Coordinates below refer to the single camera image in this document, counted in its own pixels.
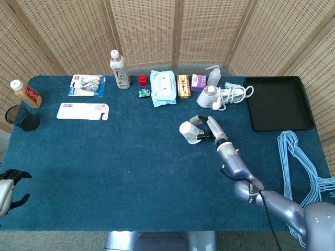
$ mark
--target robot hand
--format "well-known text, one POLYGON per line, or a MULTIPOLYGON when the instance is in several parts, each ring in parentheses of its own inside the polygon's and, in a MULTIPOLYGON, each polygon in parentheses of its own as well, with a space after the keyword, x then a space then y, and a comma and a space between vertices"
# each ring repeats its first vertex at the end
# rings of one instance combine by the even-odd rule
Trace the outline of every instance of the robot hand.
POLYGON ((0 218, 9 210, 21 207, 29 199, 30 194, 27 193, 21 200, 12 202, 14 188, 22 178, 31 179, 31 175, 14 169, 0 174, 0 218))

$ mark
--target white card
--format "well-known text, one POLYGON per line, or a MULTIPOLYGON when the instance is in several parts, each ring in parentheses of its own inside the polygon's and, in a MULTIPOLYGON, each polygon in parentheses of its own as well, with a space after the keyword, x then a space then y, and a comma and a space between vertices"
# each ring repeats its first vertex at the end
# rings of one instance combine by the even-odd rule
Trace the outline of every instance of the white card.
POLYGON ((107 104, 61 103, 57 118, 100 120, 102 117, 103 120, 107 120, 108 112, 107 104))

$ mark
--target red object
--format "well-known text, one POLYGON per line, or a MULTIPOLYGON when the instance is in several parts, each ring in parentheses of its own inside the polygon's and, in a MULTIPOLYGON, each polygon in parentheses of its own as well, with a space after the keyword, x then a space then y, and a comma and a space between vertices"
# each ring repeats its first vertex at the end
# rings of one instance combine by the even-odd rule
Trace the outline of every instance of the red object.
POLYGON ((147 85, 147 77, 145 75, 140 75, 140 86, 147 85))

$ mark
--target white cable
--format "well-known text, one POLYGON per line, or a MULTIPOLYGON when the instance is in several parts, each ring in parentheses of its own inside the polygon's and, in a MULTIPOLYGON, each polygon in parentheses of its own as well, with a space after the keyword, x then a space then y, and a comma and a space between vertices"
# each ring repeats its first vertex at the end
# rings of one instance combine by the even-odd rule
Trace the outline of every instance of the white cable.
POLYGON ((222 95, 222 92, 221 91, 221 87, 218 88, 219 89, 219 97, 217 99, 217 101, 215 103, 213 103, 214 107, 216 109, 213 109, 213 110, 219 110, 219 111, 224 111, 226 109, 226 104, 237 104, 239 102, 242 102, 245 98, 249 98, 251 97, 251 95, 253 94, 253 91, 254 91, 254 88, 253 86, 248 86, 247 88, 244 88, 243 86, 240 86, 240 87, 229 87, 227 88, 229 93, 228 93, 228 96, 226 99, 224 99, 223 95, 222 95), (241 93, 238 93, 236 94, 235 91, 237 89, 241 89, 242 92, 241 93))

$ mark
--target white plastic bottle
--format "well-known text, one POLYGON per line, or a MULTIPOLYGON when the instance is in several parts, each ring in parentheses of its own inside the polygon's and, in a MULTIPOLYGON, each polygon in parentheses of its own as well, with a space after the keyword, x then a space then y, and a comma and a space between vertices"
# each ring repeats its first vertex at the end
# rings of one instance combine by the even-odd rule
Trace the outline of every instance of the white plastic bottle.
POLYGON ((207 81, 207 85, 214 85, 214 86, 218 86, 218 83, 220 81, 221 78, 221 71, 220 71, 220 66, 219 65, 213 65, 211 67, 206 68, 206 70, 215 68, 214 70, 212 70, 209 74, 208 77, 208 81, 207 81))
POLYGON ((117 86, 120 89, 128 89, 130 87, 130 76, 126 67, 126 59, 117 50, 112 50, 110 55, 109 66, 114 72, 117 86))

